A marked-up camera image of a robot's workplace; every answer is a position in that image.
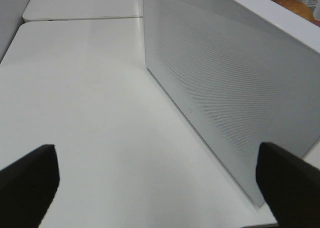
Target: white metal case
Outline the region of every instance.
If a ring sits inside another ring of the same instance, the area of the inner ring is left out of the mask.
[[[320,135],[319,46],[281,27],[281,16],[304,31],[320,30],[269,0],[143,1],[148,69],[261,205],[260,142],[302,157]],[[266,6],[278,12],[275,24],[267,22],[273,17]]]

